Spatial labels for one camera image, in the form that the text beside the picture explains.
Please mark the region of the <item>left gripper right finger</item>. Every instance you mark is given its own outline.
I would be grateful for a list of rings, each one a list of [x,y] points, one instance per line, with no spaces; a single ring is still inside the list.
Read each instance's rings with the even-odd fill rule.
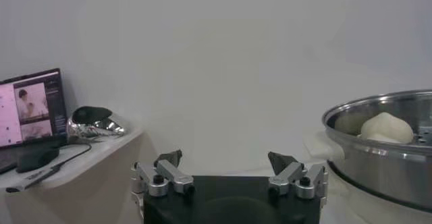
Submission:
[[[278,199],[293,191],[297,198],[327,198],[328,172],[325,166],[317,164],[307,168],[294,157],[268,152],[268,159],[274,176],[269,178],[269,195]]]

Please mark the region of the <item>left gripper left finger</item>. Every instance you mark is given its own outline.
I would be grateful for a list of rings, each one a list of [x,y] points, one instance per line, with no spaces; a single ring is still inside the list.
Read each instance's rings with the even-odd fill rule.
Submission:
[[[159,155],[152,165],[135,162],[131,168],[132,192],[164,197],[172,186],[174,192],[191,196],[195,192],[194,178],[178,169],[181,158],[182,151],[175,150]]]

